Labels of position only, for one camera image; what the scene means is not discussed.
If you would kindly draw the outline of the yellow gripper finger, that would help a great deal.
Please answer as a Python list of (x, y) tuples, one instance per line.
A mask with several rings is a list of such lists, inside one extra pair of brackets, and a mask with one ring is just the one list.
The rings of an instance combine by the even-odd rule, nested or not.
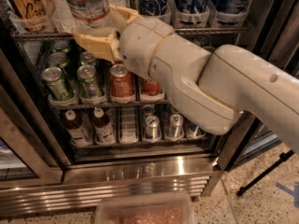
[(139, 13), (128, 7), (110, 6), (113, 24), (117, 29), (124, 29), (130, 22), (139, 17)]
[(120, 62), (120, 41), (114, 31), (103, 32), (100, 36), (87, 35), (80, 30), (73, 31), (76, 43), (95, 57), (110, 62)]

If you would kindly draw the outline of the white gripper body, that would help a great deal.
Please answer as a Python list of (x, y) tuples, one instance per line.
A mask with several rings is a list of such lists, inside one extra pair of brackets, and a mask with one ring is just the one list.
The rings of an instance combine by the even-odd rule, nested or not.
[(138, 18), (121, 32), (120, 52), (124, 66), (132, 73), (148, 79), (152, 55), (159, 44), (173, 34), (174, 28), (156, 18)]

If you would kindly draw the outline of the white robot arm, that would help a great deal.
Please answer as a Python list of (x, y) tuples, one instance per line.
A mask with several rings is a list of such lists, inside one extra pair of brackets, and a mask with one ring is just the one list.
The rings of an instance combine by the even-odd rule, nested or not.
[(160, 83), (168, 101), (202, 130), (228, 133), (248, 111), (299, 150), (299, 80), (234, 45), (209, 52), (154, 17), (113, 7), (111, 29), (75, 29), (78, 45)]

